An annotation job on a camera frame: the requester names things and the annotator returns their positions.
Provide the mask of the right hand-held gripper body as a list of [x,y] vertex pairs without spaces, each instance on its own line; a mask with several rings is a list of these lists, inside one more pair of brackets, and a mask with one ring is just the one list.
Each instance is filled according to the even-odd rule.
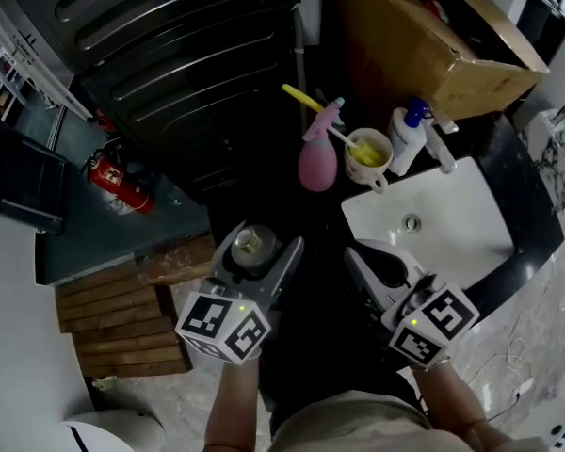
[[460,287],[429,274],[387,309],[381,322],[392,334],[391,349],[414,364],[433,366],[479,317]]

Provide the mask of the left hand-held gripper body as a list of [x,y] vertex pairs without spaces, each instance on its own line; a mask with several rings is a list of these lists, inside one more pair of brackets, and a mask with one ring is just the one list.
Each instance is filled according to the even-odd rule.
[[175,331],[205,356],[245,363],[270,334],[267,311],[282,290],[282,278],[236,283],[209,276],[189,294]]

